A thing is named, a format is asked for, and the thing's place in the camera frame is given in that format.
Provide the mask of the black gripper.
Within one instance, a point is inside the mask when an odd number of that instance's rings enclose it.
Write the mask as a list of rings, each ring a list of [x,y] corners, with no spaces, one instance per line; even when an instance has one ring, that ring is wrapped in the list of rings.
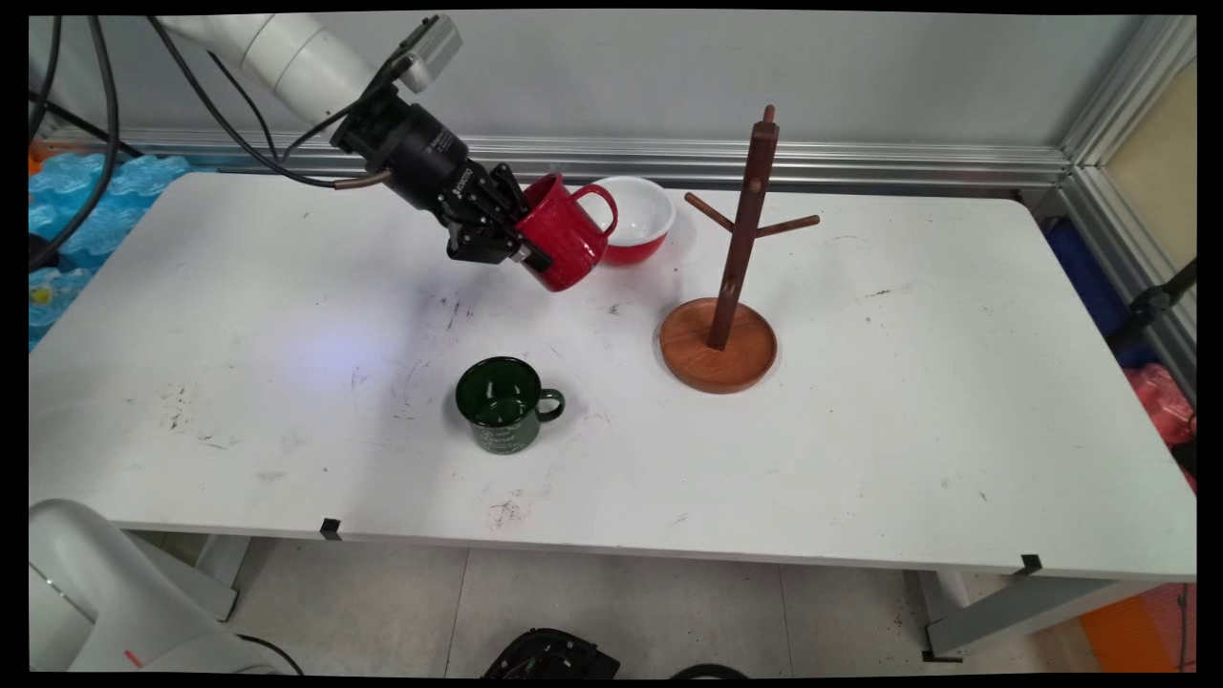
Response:
[[[397,87],[360,97],[333,131],[331,145],[361,156],[367,174],[389,174],[384,185],[445,224],[450,260],[510,260],[537,273],[553,266],[550,253],[512,227],[531,204],[510,166],[471,161],[467,144],[423,106],[399,97]]]

